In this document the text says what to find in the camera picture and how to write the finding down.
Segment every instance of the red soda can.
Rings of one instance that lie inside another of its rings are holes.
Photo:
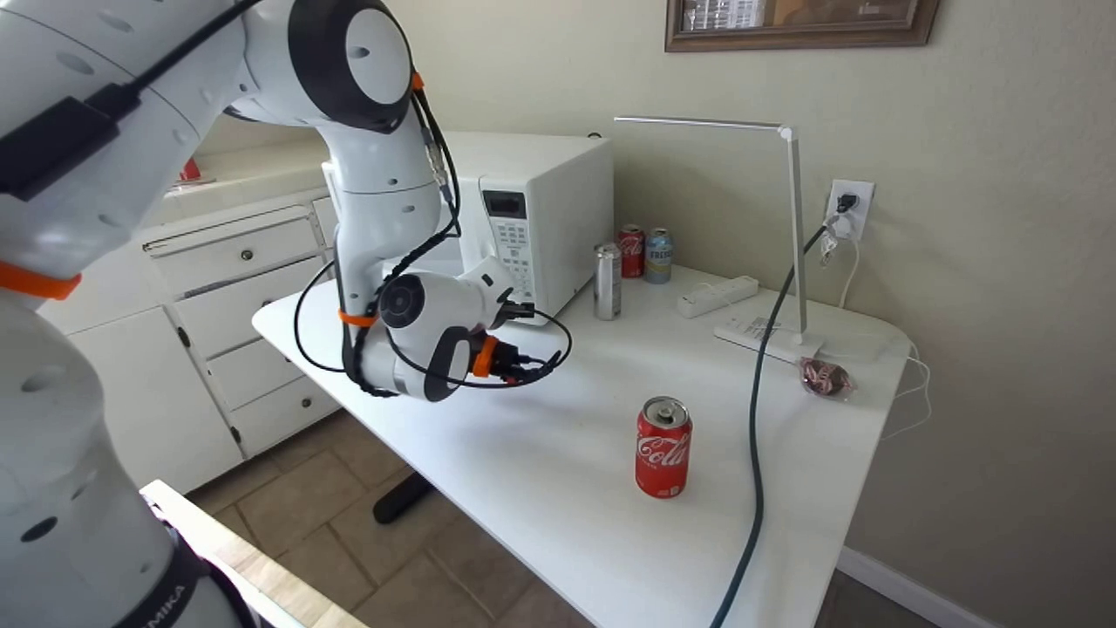
[[[637,411],[636,484],[652,497],[688,488],[693,421],[678,397],[652,397]]]
[[[623,222],[622,226],[622,277],[623,279],[637,279],[643,277],[643,226],[637,222]]]

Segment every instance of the baseboard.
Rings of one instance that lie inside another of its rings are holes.
[[[911,615],[940,624],[940,628],[993,628],[993,620],[952,602],[950,597],[939,597],[936,588],[908,578],[902,573],[843,547],[837,568],[860,586],[874,588],[877,597],[908,607]]]

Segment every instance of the tile floor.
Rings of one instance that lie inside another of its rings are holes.
[[[193,497],[375,628],[590,624],[443,496],[375,527],[371,504],[406,470],[375,437],[336,415]],[[818,628],[926,628],[926,620],[833,577]]]

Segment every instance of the white table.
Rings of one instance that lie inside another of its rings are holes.
[[[669,286],[623,282],[616,321],[597,321],[581,292],[562,314],[575,352],[554,377],[524,390],[458,390],[443,404],[375,400],[307,367],[290,339],[293,296],[253,324],[592,624],[707,624],[752,514],[752,352],[717,340],[712,327],[739,308],[767,310],[773,296],[678,314],[678,292],[702,279],[678,268]],[[336,286],[309,292],[303,340],[317,359],[339,354],[336,310]],[[767,359],[767,523],[728,624],[815,620],[911,352],[902,332],[860,314],[812,308],[812,327],[855,387],[827,400],[789,363]],[[501,339],[539,354],[562,345],[559,332],[509,327]],[[691,484],[669,502],[631,480],[636,415],[652,394],[680,397],[693,417]]]

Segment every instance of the microwave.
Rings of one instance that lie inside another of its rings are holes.
[[[460,179],[460,268],[495,257],[512,299],[559,314],[615,237],[615,157],[600,136],[445,132]]]

